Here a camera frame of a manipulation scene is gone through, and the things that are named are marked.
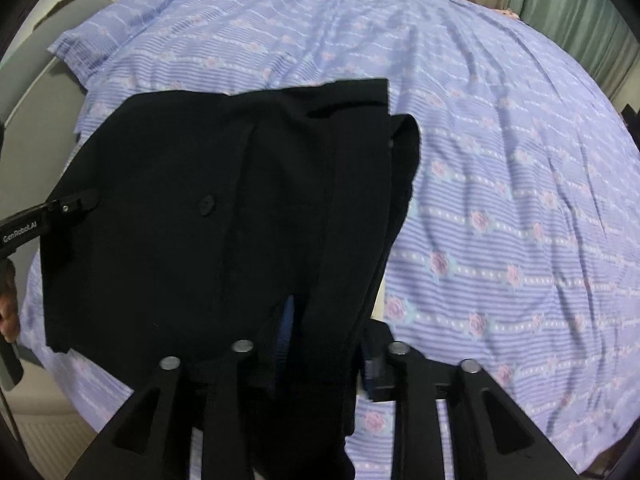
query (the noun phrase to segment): hand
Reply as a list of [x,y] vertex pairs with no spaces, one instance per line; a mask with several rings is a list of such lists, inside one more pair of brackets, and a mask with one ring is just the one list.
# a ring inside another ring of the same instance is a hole
[[20,320],[18,319],[18,296],[15,286],[15,267],[9,261],[6,270],[6,283],[0,296],[0,334],[8,343],[15,342],[20,334]]
[[509,16],[510,18],[513,18],[514,20],[520,19],[520,17],[511,9],[494,9],[494,10],[495,12],[500,12],[500,14],[504,14],[505,16]]

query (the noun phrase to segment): striped fabric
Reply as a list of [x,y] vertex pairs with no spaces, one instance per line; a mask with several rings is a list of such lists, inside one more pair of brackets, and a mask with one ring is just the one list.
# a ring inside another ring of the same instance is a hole
[[[596,83],[524,23],[461,0],[121,0],[51,51],[88,90],[81,144],[137,92],[388,78],[390,112],[422,137],[385,276],[396,337],[479,360],[577,470],[640,415],[640,155]],[[38,259],[22,325],[99,430],[129,391],[46,348]],[[389,477],[393,416],[358,402],[359,479]]]

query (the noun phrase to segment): metal screw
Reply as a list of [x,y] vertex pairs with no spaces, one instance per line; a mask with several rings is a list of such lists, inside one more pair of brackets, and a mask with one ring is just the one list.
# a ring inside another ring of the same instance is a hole
[[174,356],[165,357],[160,361],[162,370],[175,370],[178,366],[180,366],[180,359]]
[[389,353],[393,355],[405,355],[409,353],[409,346],[401,341],[393,341],[389,345]]
[[475,359],[465,359],[460,363],[460,367],[468,374],[477,374],[482,367]]
[[245,354],[254,349],[254,344],[248,339],[241,339],[233,343],[231,349],[238,354]]

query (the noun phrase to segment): floral pattern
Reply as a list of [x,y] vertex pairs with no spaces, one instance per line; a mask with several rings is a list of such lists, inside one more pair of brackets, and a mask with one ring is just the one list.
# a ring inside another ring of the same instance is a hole
[[469,314],[469,333],[473,337],[482,337],[486,329],[486,318],[482,314]]
[[520,268],[513,264],[507,265],[506,280],[514,290],[516,288],[520,288],[520,285],[522,284],[522,271]]
[[[388,78],[389,111],[420,126],[421,165],[386,268],[395,298],[386,320],[430,358],[485,359],[538,427],[556,428],[547,436],[578,470],[640,415],[635,396],[625,397],[640,384],[640,323],[619,320],[640,298],[638,150],[569,55],[524,23],[495,27],[484,12],[493,11],[462,0],[119,0],[50,51],[88,89],[79,145],[126,98],[173,82],[237,94]],[[474,41],[461,47],[467,36]],[[24,341],[98,430],[130,391],[46,349],[38,265],[20,311]],[[605,357],[593,347],[601,342]],[[616,406],[606,424],[603,405]],[[363,463],[384,462],[392,410],[358,401],[359,434],[347,446],[362,457],[363,479]]]
[[442,162],[441,160],[434,160],[431,163],[431,173],[442,180],[449,180],[451,178],[451,172],[448,165],[446,162]]
[[406,317],[406,306],[400,298],[388,298],[385,303],[385,317],[391,321],[402,321]]
[[431,253],[429,255],[429,260],[431,262],[430,268],[431,272],[433,272],[436,277],[444,278],[449,274],[449,257],[445,253]]
[[386,428],[386,418],[379,412],[368,412],[364,416],[364,427],[369,433],[382,433]]
[[495,381],[501,387],[508,386],[513,378],[513,369],[509,365],[500,365],[495,373]]
[[472,211],[470,215],[471,225],[478,233],[485,233],[491,227],[489,217],[481,211]]
[[533,224],[533,239],[537,242],[545,239],[545,229],[540,222]]

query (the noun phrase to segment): black handle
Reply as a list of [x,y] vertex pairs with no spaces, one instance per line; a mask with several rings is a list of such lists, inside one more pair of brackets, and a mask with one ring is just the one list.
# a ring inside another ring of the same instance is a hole
[[[0,296],[6,287],[6,272],[9,267],[9,260],[0,260]],[[14,346],[5,341],[0,336],[0,384],[2,389],[9,391],[16,386],[24,375],[24,369],[20,360],[15,354]]]

